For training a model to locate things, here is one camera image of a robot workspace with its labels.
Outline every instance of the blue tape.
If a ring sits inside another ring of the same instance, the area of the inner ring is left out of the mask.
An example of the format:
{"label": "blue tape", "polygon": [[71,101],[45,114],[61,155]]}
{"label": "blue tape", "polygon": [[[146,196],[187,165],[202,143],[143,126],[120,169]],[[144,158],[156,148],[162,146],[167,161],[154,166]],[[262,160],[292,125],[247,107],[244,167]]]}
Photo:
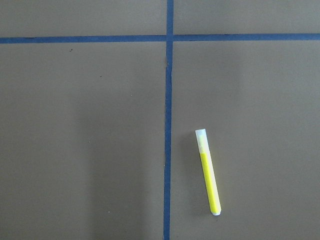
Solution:
{"label": "blue tape", "polygon": [[320,40],[320,33],[270,33],[270,34],[200,34],[174,35],[174,42],[184,41],[294,41]]}
{"label": "blue tape", "polygon": [[1,37],[0,44],[165,42],[166,35]]}
{"label": "blue tape", "polygon": [[163,239],[170,239],[170,190],[171,190],[171,126],[172,126],[172,65],[174,36],[174,1],[166,4],[166,62],[165,70],[165,124],[164,124],[164,193]]}

